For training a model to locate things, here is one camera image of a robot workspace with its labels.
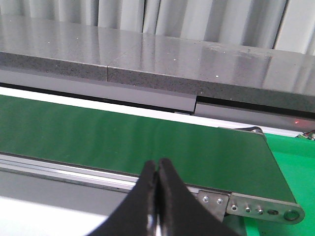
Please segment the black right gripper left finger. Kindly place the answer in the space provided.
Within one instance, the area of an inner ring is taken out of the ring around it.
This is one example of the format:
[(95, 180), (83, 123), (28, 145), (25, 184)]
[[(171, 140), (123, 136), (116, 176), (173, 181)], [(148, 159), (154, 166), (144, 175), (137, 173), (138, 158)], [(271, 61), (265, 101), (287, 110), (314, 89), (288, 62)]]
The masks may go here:
[(154, 236), (156, 234), (156, 166), (150, 160), (120, 205), (91, 236)]

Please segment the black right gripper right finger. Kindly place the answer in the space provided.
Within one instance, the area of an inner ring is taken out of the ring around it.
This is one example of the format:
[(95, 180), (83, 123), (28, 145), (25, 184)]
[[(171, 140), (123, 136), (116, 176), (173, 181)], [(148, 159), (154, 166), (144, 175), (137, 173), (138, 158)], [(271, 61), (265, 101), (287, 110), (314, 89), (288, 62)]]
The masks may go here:
[(236, 236), (188, 190), (171, 160), (158, 163), (158, 199), (163, 236)]

